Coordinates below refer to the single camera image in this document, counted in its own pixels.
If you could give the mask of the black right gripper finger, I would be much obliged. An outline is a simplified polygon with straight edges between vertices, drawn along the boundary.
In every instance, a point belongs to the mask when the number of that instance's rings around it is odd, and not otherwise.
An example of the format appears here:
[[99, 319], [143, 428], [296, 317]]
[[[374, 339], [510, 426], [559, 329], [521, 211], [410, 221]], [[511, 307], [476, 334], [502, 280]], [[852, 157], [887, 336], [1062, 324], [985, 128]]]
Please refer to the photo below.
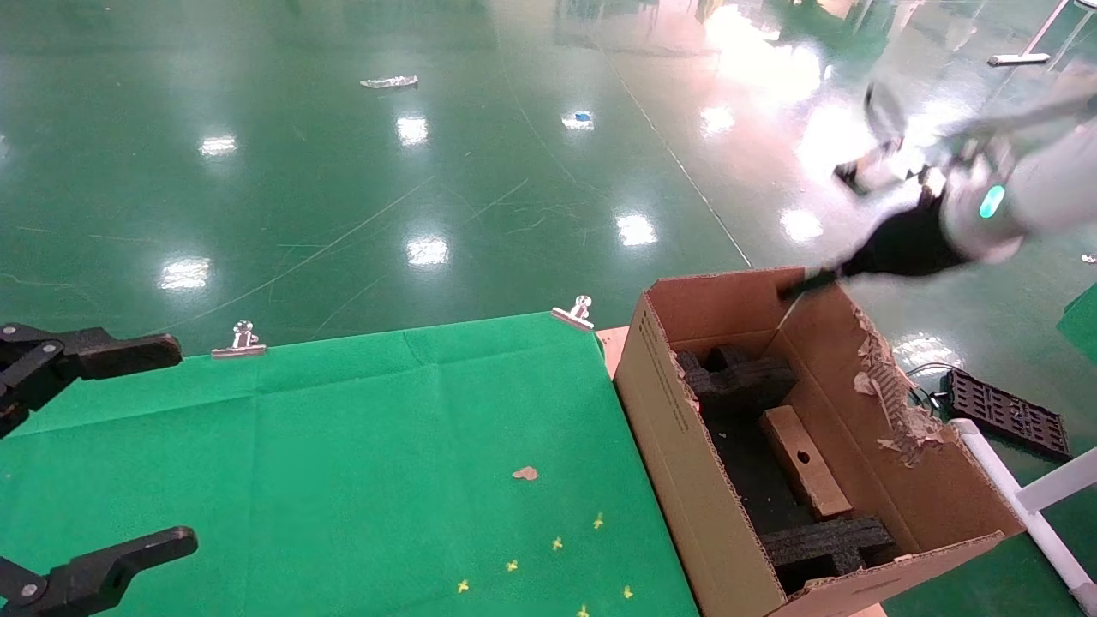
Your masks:
[[796, 284], [780, 289], [778, 298], [781, 302], [794, 302], [798, 298], [803, 298], [823, 288], [837, 284], [840, 280], [842, 280], [842, 266], [835, 265], [822, 268], [815, 273], [806, 276], [802, 281], [796, 282]]

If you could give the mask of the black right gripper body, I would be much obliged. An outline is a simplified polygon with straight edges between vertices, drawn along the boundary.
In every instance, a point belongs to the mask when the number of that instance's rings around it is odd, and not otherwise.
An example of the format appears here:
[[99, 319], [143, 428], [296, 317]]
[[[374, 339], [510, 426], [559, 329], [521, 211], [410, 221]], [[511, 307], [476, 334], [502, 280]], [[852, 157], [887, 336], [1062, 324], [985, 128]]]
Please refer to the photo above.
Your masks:
[[845, 278], [890, 274], [924, 278], [966, 265], [948, 242], [943, 199], [921, 197], [916, 207], [883, 218], [862, 245], [845, 260]]

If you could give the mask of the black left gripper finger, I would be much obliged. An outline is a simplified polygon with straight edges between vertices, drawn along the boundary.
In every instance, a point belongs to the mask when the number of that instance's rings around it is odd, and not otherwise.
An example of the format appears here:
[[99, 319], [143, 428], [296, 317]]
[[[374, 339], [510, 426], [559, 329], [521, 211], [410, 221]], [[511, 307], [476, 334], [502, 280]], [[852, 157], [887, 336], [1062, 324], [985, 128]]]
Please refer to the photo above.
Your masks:
[[3, 616], [91, 616], [117, 607], [133, 577], [194, 554], [197, 535], [172, 527], [75, 557], [38, 574], [1, 559]]
[[1, 332], [1, 437], [76, 381], [144, 374], [182, 362], [169, 333], [117, 339], [103, 328], [47, 332], [4, 324]]

